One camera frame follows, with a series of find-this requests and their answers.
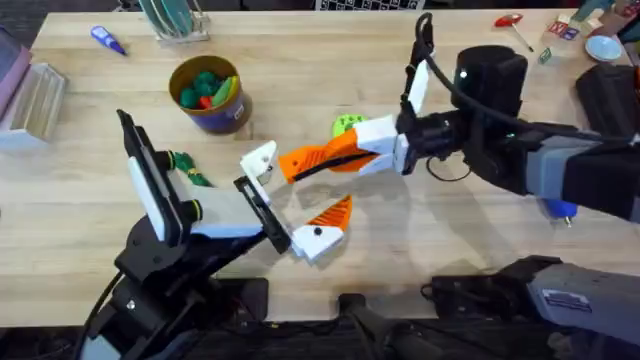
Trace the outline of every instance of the black cable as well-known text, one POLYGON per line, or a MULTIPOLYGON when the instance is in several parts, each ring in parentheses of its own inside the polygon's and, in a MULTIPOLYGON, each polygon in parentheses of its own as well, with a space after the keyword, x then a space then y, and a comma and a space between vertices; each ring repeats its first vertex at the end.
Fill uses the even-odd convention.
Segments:
MULTIPOLYGON (((251 317, 251 319, 256 322, 262 329, 268 330, 268 331, 273 331, 273 330, 277 330, 277 331, 282 331, 280 330, 282 329, 286 329, 287 327, 291 327, 294 329, 294 331, 292 331, 291 333, 285 333, 284 335, 274 335, 274 334, 268 334, 269 337, 271 338, 276 338, 276 339, 288 339, 288 338, 292 338, 295 336, 299 336, 301 334, 304 333, 311 333, 313 336, 328 336, 331 335, 336 328, 338 327, 338 325, 340 324, 340 319, 341 317, 338 316, 335 319, 324 323, 324 324, 318 324, 318 325, 314 325, 314 326, 309 326, 309 325, 303 325, 303 324, 294 324, 294 323, 271 323, 272 325, 267 325, 267 323, 258 320, 258 318, 253 314, 253 312, 251 311, 251 309, 249 309, 249 307, 242 301, 242 299, 239 298, 234 298, 233 299, 247 314, 249 314, 249 316, 251 317)), ((250 333, 246 333, 246 334, 242 334, 239 332, 236 332, 234 330, 231 330, 229 328, 225 328, 225 327, 221 327, 222 330, 226 331, 226 332, 230 332, 233 335, 237 335, 237 336, 245 336, 245 337, 252 337, 255 333, 258 333, 258 331, 253 331, 250 333)))
MULTIPOLYGON (((427 289, 433 289, 433 286, 431 285, 431 283, 424 284, 422 285, 422 287, 420 287, 420 295, 422 295, 422 297, 427 301, 435 302, 435 299, 433 298, 432 294, 426 292, 427 289)), ((472 292, 462 290, 462 289, 440 289, 440 290, 453 292, 469 300, 479 302, 479 303, 490 303, 492 301, 491 298, 488 298, 486 296, 476 295, 472 292)))
POLYGON ((348 164, 352 161, 355 160, 359 160, 362 158, 365 158, 367 156, 373 156, 373 155, 379 155, 373 152, 366 152, 366 153, 362 153, 362 154, 354 154, 354 155, 347 155, 347 156, 342 156, 342 157, 337 157, 337 158, 333 158, 330 160, 327 160, 321 164, 318 164, 312 168, 309 168, 305 171, 300 172, 299 174, 295 175, 293 177, 293 179, 295 181, 300 181, 308 176, 311 176, 317 172, 320 172, 324 169, 328 169, 328 168, 332 168, 335 166, 339 166, 339 165, 344 165, 344 164, 348 164))
POLYGON ((431 176, 433 176, 434 178, 440 180, 440 181, 444 181, 444 182, 456 182, 456 181, 460 181, 460 180, 464 180, 467 176, 471 175, 471 168, 469 168, 469 171, 467 171, 466 174, 464 174, 463 176, 459 177, 459 178, 455 178, 455 179, 445 179, 443 177, 441 177, 440 175, 436 174, 433 169, 431 168, 431 160, 433 160, 435 158, 435 156, 431 156, 427 159, 427 171, 429 172, 429 174, 431 174, 431 176))
POLYGON ((36 356, 32 356, 32 357, 28 357, 28 358, 8 358, 5 360, 43 360, 46 358, 49 358, 51 356, 55 356, 55 355, 60 355, 63 352, 65 352, 67 349, 71 348, 71 344, 64 344, 62 345, 60 348, 50 351, 46 354, 40 354, 40 355, 36 355, 36 356))
POLYGON ((367 359, 377 360, 373 345, 371 345, 371 343, 369 342, 369 337, 367 337, 367 334, 364 331, 364 328, 362 327, 362 325, 360 325, 360 322, 358 321, 358 319, 353 314, 349 314, 347 316, 349 317, 349 319, 351 319, 351 321, 353 322, 353 326, 356 328, 356 332, 358 333, 358 336, 362 341, 362 347, 364 347, 364 352, 367 355, 367 359))
POLYGON ((457 341, 459 341, 461 343, 464 343, 464 344, 470 345, 470 346, 472 346, 472 347, 474 347, 476 349, 482 350, 485 353, 487 353, 487 354, 489 354, 489 355, 491 355, 493 357, 496 357, 498 359, 507 359, 506 355, 500 354, 497 351, 495 351, 495 350, 493 350, 493 349, 491 349, 491 348, 489 348, 489 347, 487 347, 487 346, 485 346, 483 344, 480 344, 480 343, 477 343, 475 341, 469 340, 469 339, 467 339, 467 338, 465 338, 463 336, 460 336, 458 334, 452 333, 452 332, 444 330, 444 329, 440 329, 439 327, 436 327, 436 326, 423 324, 423 323, 420 323, 420 322, 417 322, 417 321, 410 321, 410 322, 414 326, 420 327, 422 329, 430 330, 430 331, 433 331, 433 332, 437 332, 438 334, 441 334, 441 335, 443 335, 445 337, 457 340, 457 341))
POLYGON ((118 271, 116 276, 114 276, 113 279, 111 279, 107 287, 104 288, 104 291, 98 298, 98 301, 96 301, 96 304, 93 306, 93 309, 91 309, 91 312, 87 317, 87 320, 84 322, 82 331, 80 332, 80 337, 78 337, 76 348, 73 351, 73 356, 71 357, 72 360, 80 360, 80 355, 82 354, 82 348, 84 347, 84 341, 85 341, 85 338, 87 337, 87 334, 89 333, 89 324, 91 324, 91 321, 93 321, 93 318, 96 317, 96 315, 98 314, 98 311, 100 311, 100 308, 102 307, 102 304, 104 304, 104 301, 107 299, 107 296, 109 296, 109 293, 111 293, 111 291, 116 286, 118 281, 120 281, 121 278, 122 278, 122 271, 118 271))
POLYGON ((619 143, 620 145, 633 144, 635 142, 635 137, 624 138, 624 137, 617 137, 617 136, 602 136, 600 134, 549 128, 544 124, 529 123, 529 122, 520 120, 518 118, 511 117, 507 114, 504 114, 500 111, 492 109, 488 106, 485 106, 479 101, 477 101, 476 99, 468 96, 467 94, 462 92, 460 89, 458 89, 453 83, 451 83, 451 81, 449 81, 447 76, 442 72, 442 70, 440 70, 435 60, 433 60, 433 58, 431 57, 431 54, 430 54, 431 50, 427 47, 424 37, 422 36, 421 30, 424 26, 423 23, 425 22, 425 20, 431 23, 432 18, 433 18, 433 15, 429 12, 426 12, 418 18, 418 21, 416 21, 415 37, 416 37, 416 43, 418 43, 418 46, 420 47, 420 52, 422 53, 421 56, 423 56, 424 59, 427 61, 427 64, 429 65, 433 73, 436 75, 438 80, 440 80, 442 85, 444 85, 444 87, 447 88, 449 92, 451 92, 452 94, 454 94, 455 96, 463 100, 468 106, 475 108, 477 111, 481 111, 485 113, 487 116, 493 119, 502 121, 509 125, 518 126, 520 128, 531 130, 531 131, 539 131, 549 135, 558 135, 558 136, 564 136, 564 137, 576 138, 576 139, 582 139, 582 140, 598 141, 603 143, 604 142, 619 143))

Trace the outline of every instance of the table surface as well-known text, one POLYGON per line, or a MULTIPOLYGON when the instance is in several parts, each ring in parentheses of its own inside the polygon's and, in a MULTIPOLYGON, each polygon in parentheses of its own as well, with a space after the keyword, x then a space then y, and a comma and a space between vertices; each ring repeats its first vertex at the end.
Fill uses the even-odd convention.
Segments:
MULTIPOLYGON (((546 24, 572 10, 525 10, 519 24, 538 50, 546 24)), ((521 115, 580 124, 572 85, 594 63, 582 40, 566 61, 538 65, 500 11, 434 11, 436 60, 452 74, 466 47, 504 44, 530 59, 521 115)), ((218 186, 242 175, 242 154, 275 139, 281 153, 330 138, 344 113, 399 111, 404 67, 418 12, 251 12, 210 14, 211 40, 161 48, 140 13, 50 14, 33 45, 69 79, 59 123, 45 150, 0 154, 0 326, 80 324, 114 275, 113 260, 144 215, 127 171, 115 110, 130 112, 157 149, 186 151, 218 186), (130 56, 101 48, 92 26, 109 29, 130 56), (254 112, 229 136, 199 130, 172 103, 172 71, 187 58, 216 54, 238 68, 254 112)), ((433 78, 423 111, 450 109, 433 78)), ((436 166, 466 170, 461 157, 436 166)), ((343 243, 315 266, 278 255, 268 241, 223 269, 224 277, 266 277, 272 320, 324 319, 343 292, 362 292, 389 316, 432 316, 419 286, 434 274, 499 269, 530 254, 640 275, 638 228, 580 209, 573 228, 552 224, 532 197, 472 175, 441 183, 420 165, 411 176, 319 173, 294 186, 275 172, 274 207, 301 224, 344 194, 354 196, 343 243)))

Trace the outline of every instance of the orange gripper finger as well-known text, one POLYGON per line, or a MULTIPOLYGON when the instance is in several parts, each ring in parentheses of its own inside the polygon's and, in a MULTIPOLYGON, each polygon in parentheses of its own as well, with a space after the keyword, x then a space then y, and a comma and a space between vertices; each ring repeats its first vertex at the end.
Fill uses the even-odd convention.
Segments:
POLYGON ((353 203, 351 201, 351 195, 347 195, 342 200, 325 210, 322 214, 309 221, 308 224, 317 226, 335 226, 342 229, 342 231, 346 231, 347 226, 349 225, 349 220, 351 219, 352 209, 353 203))
MULTIPOLYGON (((325 146, 304 146, 280 156, 280 169, 287 179, 287 182, 289 184, 293 184, 296 181, 296 175, 328 160, 348 155, 366 153, 366 150, 358 149, 358 136, 356 134, 356 130, 350 129, 344 134, 329 141, 325 146)), ((336 172, 358 171, 377 156, 378 155, 365 156, 346 164, 334 166, 331 170, 336 172)))

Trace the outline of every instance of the white container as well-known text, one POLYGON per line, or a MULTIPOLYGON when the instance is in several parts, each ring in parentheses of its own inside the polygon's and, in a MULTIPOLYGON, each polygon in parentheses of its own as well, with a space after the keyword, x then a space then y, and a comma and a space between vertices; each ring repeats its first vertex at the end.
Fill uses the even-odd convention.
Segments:
POLYGON ((32 64, 0 119, 0 150, 46 145, 55 123, 66 79, 48 64, 32 64))

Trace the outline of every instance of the blue marker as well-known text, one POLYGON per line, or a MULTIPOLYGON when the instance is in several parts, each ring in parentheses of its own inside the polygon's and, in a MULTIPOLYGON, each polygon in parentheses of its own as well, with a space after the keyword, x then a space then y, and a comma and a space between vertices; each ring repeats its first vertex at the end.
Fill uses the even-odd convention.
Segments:
POLYGON ((103 26, 94 26, 93 29, 91 29, 91 36, 93 36, 94 39, 98 40, 98 42, 100 42, 100 44, 104 45, 105 47, 122 55, 127 55, 122 46, 118 44, 116 39, 111 34, 109 34, 107 29, 105 29, 103 26))

